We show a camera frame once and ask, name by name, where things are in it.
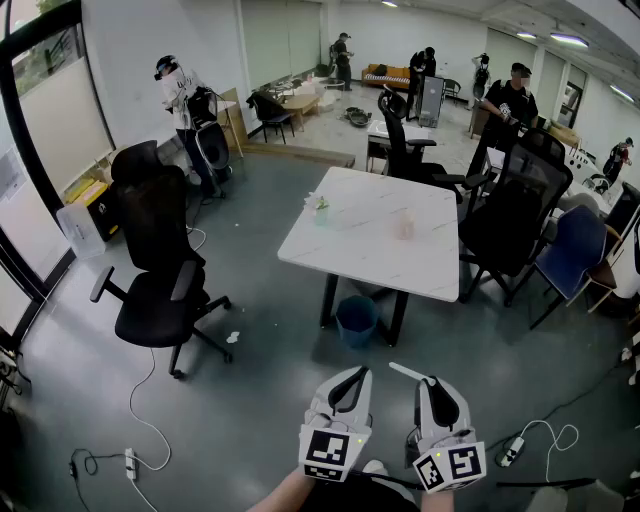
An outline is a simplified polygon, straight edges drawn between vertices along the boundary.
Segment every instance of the sneaker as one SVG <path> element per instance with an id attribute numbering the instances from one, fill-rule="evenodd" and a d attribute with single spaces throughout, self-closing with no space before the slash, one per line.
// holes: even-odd
<path id="1" fill-rule="evenodd" d="M 367 462 L 362 468 L 363 473 L 378 473 L 379 475 L 388 475 L 389 472 L 385 469 L 384 464 L 379 460 L 373 459 Z"/>

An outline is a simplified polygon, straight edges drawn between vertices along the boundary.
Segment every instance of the person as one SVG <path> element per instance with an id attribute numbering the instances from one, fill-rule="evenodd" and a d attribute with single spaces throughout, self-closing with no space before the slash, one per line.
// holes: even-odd
<path id="1" fill-rule="evenodd" d="M 343 32 L 340 34 L 340 39 L 333 43 L 333 51 L 337 54 L 336 66 L 337 66 L 337 78 L 344 81 L 344 90 L 351 90 L 351 64 L 349 59 L 353 57 L 353 53 L 347 51 L 347 39 L 351 39 L 349 34 Z"/>
<path id="2" fill-rule="evenodd" d="M 469 100 L 468 110 L 473 107 L 474 100 L 481 100 L 484 96 L 486 85 L 491 83 L 491 72 L 489 71 L 489 56 L 486 53 L 471 59 L 475 66 L 473 81 L 471 85 L 472 99 Z"/>
<path id="3" fill-rule="evenodd" d="M 409 62 L 409 93 L 407 95 L 407 121 L 411 120 L 411 107 L 416 94 L 420 94 L 420 76 L 435 76 L 435 50 L 430 46 L 422 52 L 416 52 Z"/>
<path id="4" fill-rule="evenodd" d="M 521 124 L 536 126 L 538 107 L 527 87 L 531 70 L 516 62 L 511 66 L 511 80 L 493 83 L 482 100 L 482 106 L 491 112 L 484 127 L 478 148 L 473 155 L 467 176 L 482 172 L 487 148 L 495 147 L 506 151 L 518 137 Z"/>
<path id="5" fill-rule="evenodd" d="M 604 175 L 613 185 L 618 179 L 618 175 L 624 164 L 631 165 L 629 160 L 629 146 L 633 147 L 633 139 L 627 137 L 624 142 L 615 145 L 609 154 L 609 160 L 604 164 Z"/>
<path id="6" fill-rule="evenodd" d="M 364 472 L 386 475 L 380 461 L 371 461 Z M 306 476 L 300 468 L 249 512 L 315 512 L 328 510 L 417 511 L 413 495 L 399 484 L 381 479 L 349 476 L 343 483 L 325 483 Z M 423 493 L 421 512 L 453 512 L 453 493 Z"/>
<path id="7" fill-rule="evenodd" d="M 162 81 L 162 90 L 166 97 L 163 104 L 173 113 L 173 125 L 178 137 L 191 159 L 193 169 L 200 176 L 202 201 L 207 202 L 213 198 L 216 189 L 209 174 L 209 167 L 198 149 L 196 130 L 187 107 L 187 100 L 193 97 L 196 89 L 206 86 L 194 71 L 185 74 L 173 55 L 162 57 L 156 64 L 156 71 L 156 78 Z"/>

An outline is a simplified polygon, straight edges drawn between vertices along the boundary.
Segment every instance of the blue trash bin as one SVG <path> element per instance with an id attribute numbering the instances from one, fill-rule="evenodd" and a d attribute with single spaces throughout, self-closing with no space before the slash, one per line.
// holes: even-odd
<path id="1" fill-rule="evenodd" d="M 336 320 L 340 338 L 352 348 L 362 348 L 376 328 L 378 310 L 369 297 L 354 295 L 340 303 Z"/>

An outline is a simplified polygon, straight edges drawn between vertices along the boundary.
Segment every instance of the wooden platform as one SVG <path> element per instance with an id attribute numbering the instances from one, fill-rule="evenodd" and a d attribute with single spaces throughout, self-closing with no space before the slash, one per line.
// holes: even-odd
<path id="1" fill-rule="evenodd" d="M 259 155 L 278 155 L 297 158 L 299 160 L 309 160 L 312 162 L 326 163 L 332 167 L 353 168 L 356 162 L 355 155 L 348 153 L 338 153 L 337 151 L 324 151 L 322 149 L 301 148 L 290 144 L 256 144 L 248 142 L 242 145 L 245 153 Z"/>

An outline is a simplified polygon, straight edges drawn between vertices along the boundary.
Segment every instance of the person in white shirt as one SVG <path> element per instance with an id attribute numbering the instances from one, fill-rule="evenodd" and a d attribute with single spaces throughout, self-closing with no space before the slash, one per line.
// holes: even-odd
<path id="1" fill-rule="evenodd" d="M 200 176 L 202 198 L 211 199 L 216 189 L 209 168 L 198 149 L 196 130 L 187 107 L 187 100 L 196 93 L 196 89 L 206 86 L 194 71 L 185 74 L 173 55 L 162 57 L 156 64 L 156 71 L 156 80 L 162 81 L 162 90 L 167 98 L 163 104 L 173 113 L 173 125 L 178 137 L 191 159 L 193 169 Z"/>

